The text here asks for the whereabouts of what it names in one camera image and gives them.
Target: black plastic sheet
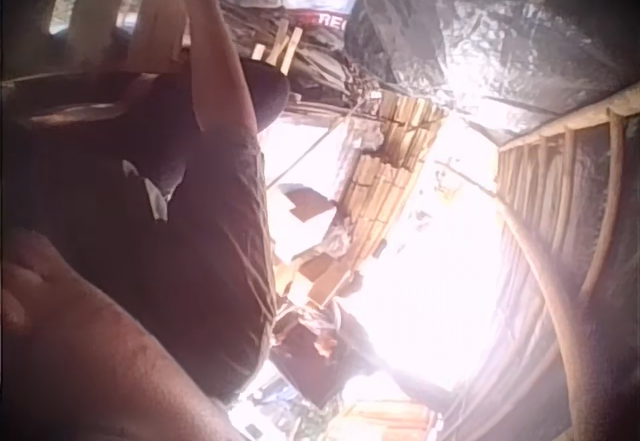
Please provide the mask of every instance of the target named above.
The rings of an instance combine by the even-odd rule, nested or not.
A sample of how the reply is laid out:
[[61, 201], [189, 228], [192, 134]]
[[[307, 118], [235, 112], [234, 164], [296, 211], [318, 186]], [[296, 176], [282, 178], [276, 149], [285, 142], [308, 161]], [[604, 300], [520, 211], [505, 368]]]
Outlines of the black plastic sheet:
[[640, 79], [640, 0], [361, 0], [346, 49], [501, 144]]

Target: man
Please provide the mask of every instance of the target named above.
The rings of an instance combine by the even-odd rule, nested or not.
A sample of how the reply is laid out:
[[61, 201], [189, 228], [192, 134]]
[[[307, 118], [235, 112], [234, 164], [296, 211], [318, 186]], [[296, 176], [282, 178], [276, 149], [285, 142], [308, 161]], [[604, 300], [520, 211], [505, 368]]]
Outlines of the man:
[[227, 402], [263, 362], [275, 312], [262, 155], [217, 0], [185, 3], [201, 133], [171, 201], [123, 160], [27, 140], [4, 167], [3, 228], [49, 238]]

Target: wooden beam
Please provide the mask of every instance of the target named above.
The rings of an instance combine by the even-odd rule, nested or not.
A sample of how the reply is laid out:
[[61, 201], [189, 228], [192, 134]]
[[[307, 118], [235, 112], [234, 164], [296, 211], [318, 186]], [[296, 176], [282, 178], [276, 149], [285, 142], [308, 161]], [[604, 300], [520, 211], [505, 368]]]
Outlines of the wooden beam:
[[622, 170], [624, 165], [624, 118], [609, 113], [611, 158], [609, 161], [609, 185], [607, 187], [607, 203], [600, 227], [600, 234], [589, 271], [582, 285], [581, 294], [587, 299], [591, 297], [600, 279], [602, 269], [613, 242], [618, 210], [620, 207], [620, 193], [622, 192]]
[[75, 63], [98, 64], [111, 44], [122, 0], [76, 0], [69, 25], [69, 41]]
[[267, 49], [267, 47], [264, 44], [256, 44], [253, 47], [253, 53], [251, 53], [251, 59], [253, 59], [254, 61], [261, 61], [262, 60], [262, 56], [264, 56], [264, 51]]
[[293, 62], [293, 56], [296, 54], [296, 49], [298, 49], [298, 44], [300, 43], [300, 39], [302, 39], [302, 29], [296, 28], [293, 30], [293, 34], [291, 35], [291, 41], [289, 41], [289, 44], [287, 45], [287, 51], [284, 54], [284, 59], [282, 60], [282, 66], [280, 67], [280, 71], [285, 76], [289, 74], [289, 70], [291, 69], [291, 63]]
[[543, 137], [557, 136], [563, 134], [567, 129], [586, 129], [608, 123], [610, 120], [609, 110], [623, 117], [640, 113], [640, 83], [634, 84], [604, 101], [574, 111], [551, 123], [540, 126], [529, 134], [509, 141], [500, 147], [500, 151], [506, 151], [525, 144], [532, 144]]
[[278, 32], [276, 33], [276, 40], [273, 43], [273, 48], [271, 49], [271, 53], [267, 57], [267, 64], [271, 66], [275, 66], [278, 63], [278, 58], [284, 48], [287, 46], [289, 42], [287, 33], [289, 31], [289, 20], [281, 19], [278, 23]]

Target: wooden plank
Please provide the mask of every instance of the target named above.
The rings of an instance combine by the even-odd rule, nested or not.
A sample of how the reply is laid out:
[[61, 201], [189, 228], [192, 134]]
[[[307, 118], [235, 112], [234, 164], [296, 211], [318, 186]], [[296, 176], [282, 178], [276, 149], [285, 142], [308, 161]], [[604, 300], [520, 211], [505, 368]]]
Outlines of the wooden plank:
[[391, 91], [382, 92], [382, 103], [380, 103], [380, 111], [378, 117], [383, 120], [391, 119], [393, 110], [398, 102], [398, 96]]
[[596, 249], [593, 253], [587, 276], [582, 285], [581, 295], [591, 298], [591, 295], [600, 280], [604, 269], [604, 263], [609, 254], [613, 235], [620, 209], [620, 194], [622, 192], [622, 170], [624, 167], [624, 118], [609, 113], [611, 124], [609, 127], [611, 142], [611, 157], [609, 159], [609, 184], [607, 186], [607, 201], [600, 226], [600, 234]]
[[375, 189], [372, 190], [371, 199], [369, 200], [367, 209], [363, 214], [367, 219], [378, 218], [378, 213], [384, 205], [384, 202], [389, 195], [389, 191], [391, 191], [393, 180], [395, 179], [395, 175], [398, 171], [399, 170], [388, 164], [382, 166]]
[[253, 48], [253, 53], [251, 53], [251, 59], [254, 61], [261, 61], [266, 49], [267, 47], [264, 44], [256, 44]]
[[324, 308], [347, 279], [345, 275], [349, 272], [350, 262], [351, 257], [347, 254], [345, 259], [333, 264], [313, 283], [309, 299], [318, 307]]
[[355, 219], [360, 215], [360, 210], [362, 210], [362, 205], [367, 201], [367, 195], [369, 193], [370, 186], [362, 186], [361, 184], [356, 184], [353, 189], [353, 195], [349, 201], [349, 205], [347, 206], [347, 212], [351, 219]]
[[100, 63], [111, 44], [122, 0], [76, 0], [69, 24], [73, 62]]
[[394, 184], [387, 195], [387, 199], [385, 200], [380, 212], [378, 213], [377, 219], [379, 221], [388, 223], [395, 213], [395, 210], [398, 206], [398, 203], [402, 199], [402, 193], [406, 189], [407, 184], [411, 178], [411, 173], [406, 169], [398, 169], [396, 172], [396, 179], [394, 180]]
[[365, 240], [360, 253], [358, 254], [358, 260], [356, 262], [363, 263], [365, 262], [377, 249], [380, 241], [384, 239], [387, 231], [389, 230], [389, 225], [387, 223], [383, 223], [382, 221], [374, 221], [371, 230], [369, 231], [369, 236]]
[[538, 142], [542, 137], [558, 136], [563, 134], [565, 130], [575, 131], [608, 123], [610, 119], [609, 110], [624, 117], [640, 113], [640, 83], [634, 84], [604, 101], [578, 109], [573, 113], [541, 126], [529, 134], [509, 141], [500, 147], [500, 151], [532, 144]]
[[183, 0], [142, 0], [127, 59], [137, 72], [171, 71], [187, 26]]
[[300, 39], [302, 39], [302, 33], [302, 28], [296, 28], [293, 30], [293, 34], [291, 35], [291, 41], [289, 41], [287, 51], [284, 54], [284, 59], [282, 60], [282, 66], [280, 68], [280, 71], [285, 76], [289, 74], [289, 69], [291, 69], [293, 56], [296, 54], [296, 49], [298, 49]]
[[393, 118], [392, 118], [396, 123], [400, 123], [400, 124], [402, 123], [404, 110], [408, 101], [409, 101], [409, 98], [407, 96], [400, 96], [400, 98], [398, 99], [398, 102], [396, 103], [396, 109], [393, 113]]
[[282, 51], [284, 51], [285, 46], [287, 45], [287, 33], [289, 32], [289, 20], [283, 18], [278, 23], [278, 32], [276, 33], [276, 40], [273, 43], [273, 48], [271, 48], [271, 53], [267, 57], [267, 64], [271, 66], [275, 66], [278, 63], [278, 58]]
[[380, 170], [382, 160], [378, 157], [367, 156], [367, 164], [363, 166], [362, 173], [358, 178], [358, 183], [364, 186], [371, 186]]

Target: wooden pole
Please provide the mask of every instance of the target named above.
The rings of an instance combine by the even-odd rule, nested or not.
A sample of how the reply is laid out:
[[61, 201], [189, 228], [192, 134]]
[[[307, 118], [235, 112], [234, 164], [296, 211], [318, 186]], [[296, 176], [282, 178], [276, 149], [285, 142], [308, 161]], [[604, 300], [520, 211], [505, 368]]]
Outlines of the wooden pole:
[[509, 141], [500, 147], [500, 151], [532, 144], [543, 137], [548, 138], [563, 134], [566, 130], [580, 130], [608, 123], [611, 119], [610, 111], [622, 117], [640, 113], [640, 83], [634, 84], [604, 101], [574, 111], [551, 123], [540, 126], [529, 134]]
[[[613, 396], [613, 382], [610, 379], [610, 367], [606, 353], [602, 353], [603, 347], [598, 346], [597, 340], [592, 336], [593, 320], [589, 319], [584, 309], [593, 294], [596, 282], [600, 278], [604, 260], [613, 239], [621, 192], [624, 160], [623, 119], [611, 111], [608, 111], [607, 115], [611, 122], [611, 161], [607, 205], [596, 251], [577, 302], [571, 302], [567, 298], [566, 292], [560, 284], [561, 280], [554, 273], [549, 260], [545, 259], [545, 253], [528, 236], [526, 227], [519, 222], [515, 213], [510, 212], [509, 206], [494, 193], [447, 166], [467, 182], [496, 199], [503, 211], [505, 221], [521, 245], [536, 275], [558, 338], [558, 341], [549, 348], [531, 376], [519, 385], [508, 403], [492, 416], [480, 430], [476, 430], [469, 441], [476, 441], [490, 432], [526, 397], [533, 386], [560, 357], [562, 357], [567, 375], [571, 417], [577, 439], [584, 441], [605, 441], [607, 439], [609, 434], [607, 406]], [[449, 430], [443, 439], [448, 439], [452, 433], [453, 431]]]

